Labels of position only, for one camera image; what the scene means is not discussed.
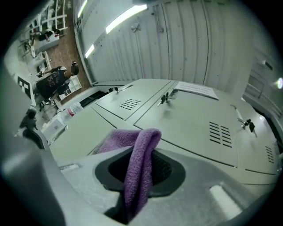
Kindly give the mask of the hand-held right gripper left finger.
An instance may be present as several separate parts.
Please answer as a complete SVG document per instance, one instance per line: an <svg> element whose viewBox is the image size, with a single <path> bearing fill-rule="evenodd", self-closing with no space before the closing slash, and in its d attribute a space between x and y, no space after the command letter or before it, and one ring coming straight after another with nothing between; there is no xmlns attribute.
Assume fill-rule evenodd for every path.
<svg viewBox="0 0 283 226"><path fill-rule="evenodd" d="M90 155L58 166L75 191L95 211L117 221L129 222L124 201L124 180L132 148Z"/></svg>

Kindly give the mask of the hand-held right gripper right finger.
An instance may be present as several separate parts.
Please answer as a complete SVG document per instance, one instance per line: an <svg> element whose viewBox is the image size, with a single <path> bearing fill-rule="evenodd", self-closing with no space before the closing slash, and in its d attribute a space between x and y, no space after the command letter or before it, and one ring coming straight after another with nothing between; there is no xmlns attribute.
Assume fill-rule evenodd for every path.
<svg viewBox="0 0 283 226"><path fill-rule="evenodd" d="M238 182L207 161L158 148L177 161L185 179L171 195L150 198L134 226L243 226L260 210L274 183Z"/></svg>

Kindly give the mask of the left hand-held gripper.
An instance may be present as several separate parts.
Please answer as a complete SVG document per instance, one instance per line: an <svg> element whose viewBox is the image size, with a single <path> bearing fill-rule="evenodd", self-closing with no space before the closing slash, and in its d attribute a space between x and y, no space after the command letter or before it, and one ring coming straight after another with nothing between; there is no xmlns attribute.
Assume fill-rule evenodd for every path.
<svg viewBox="0 0 283 226"><path fill-rule="evenodd" d="M17 78L17 83L21 87L23 93L25 93L31 99L31 84L19 76ZM29 130L37 130L36 114L36 108L33 105L30 105L19 127L27 127Z"/></svg>

